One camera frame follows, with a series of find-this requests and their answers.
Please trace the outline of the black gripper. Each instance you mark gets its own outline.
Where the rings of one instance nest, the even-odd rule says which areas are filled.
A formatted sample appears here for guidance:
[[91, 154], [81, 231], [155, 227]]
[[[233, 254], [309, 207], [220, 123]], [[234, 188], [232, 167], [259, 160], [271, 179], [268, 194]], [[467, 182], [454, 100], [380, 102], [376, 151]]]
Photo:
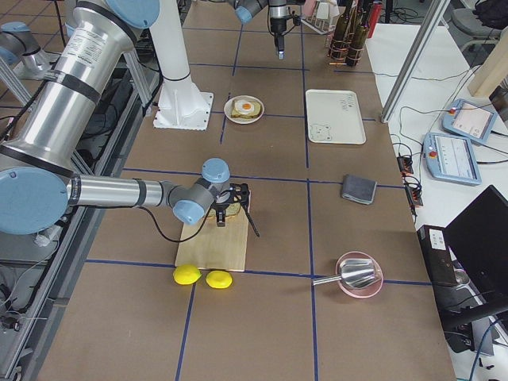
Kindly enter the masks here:
[[248, 223], [252, 227], [253, 232], [257, 237], [260, 237], [260, 232], [256, 227], [256, 224], [250, 215], [248, 208], [250, 202], [250, 190], [247, 183], [231, 183], [227, 190], [224, 190], [220, 197], [219, 202], [213, 204], [216, 214], [217, 227], [225, 227], [226, 212], [225, 208], [233, 203], [240, 203], [244, 210], [245, 216], [248, 219]]
[[287, 34], [287, 22], [293, 21], [294, 26], [300, 25], [300, 17], [289, 6], [269, 6], [269, 31], [274, 37], [277, 56], [280, 60], [285, 57], [284, 37]]

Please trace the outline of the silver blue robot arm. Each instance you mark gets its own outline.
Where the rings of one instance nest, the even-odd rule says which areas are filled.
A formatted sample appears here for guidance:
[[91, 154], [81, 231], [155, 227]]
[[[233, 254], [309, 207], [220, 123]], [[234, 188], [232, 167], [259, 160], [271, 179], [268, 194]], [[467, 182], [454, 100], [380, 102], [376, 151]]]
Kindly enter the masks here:
[[275, 50], [280, 60], [285, 55], [285, 36], [288, 33], [287, 22], [292, 20], [294, 26], [301, 24], [301, 18], [291, 10], [289, 5], [302, 6], [304, 1], [286, 0], [230, 0], [227, 3], [233, 7], [242, 25], [248, 24], [261, 10], [267, 8], [268, 32], [273, 36]]
[[212, 158], [191, 187], [164, 181], [81, 175], [71, 156], [121, 55], [144, 29], [152, 36], [164, 82], [158, 128], [202, 130], [213, 96], [193, 83], [177, 5], [173, 1], [80, 1], [77, 26], [47, 75], [34, 111], [18, 135], [1, 145], [1, 230], [26, 235], [55, 223], [72, 206], [168, 206], [193, 225], [232, 204], [247, 206], [245, 185], [229, 181], [229, 166]]

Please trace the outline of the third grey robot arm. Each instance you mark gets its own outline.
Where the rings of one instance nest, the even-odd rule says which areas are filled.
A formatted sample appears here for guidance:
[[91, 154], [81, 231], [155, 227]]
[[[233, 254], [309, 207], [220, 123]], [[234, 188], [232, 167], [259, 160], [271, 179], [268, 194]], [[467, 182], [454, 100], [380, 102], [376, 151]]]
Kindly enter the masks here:
[[52, 68], [50, 55], [21, 21], [1, 25], [1, 58], [9, 66], [20, 64], [27, 79], [43, 79]]

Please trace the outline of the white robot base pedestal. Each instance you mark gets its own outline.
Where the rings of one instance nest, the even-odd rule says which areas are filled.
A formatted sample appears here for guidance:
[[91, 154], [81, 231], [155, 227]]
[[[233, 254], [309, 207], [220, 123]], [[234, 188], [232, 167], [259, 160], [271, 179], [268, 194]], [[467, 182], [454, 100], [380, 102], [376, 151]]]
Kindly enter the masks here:
[[160, 13], [150, 33], [163, 76], [154, 126], [205, 130], [214, 95], [201, 92], [191, 78], [176, 1], [160, 2]]

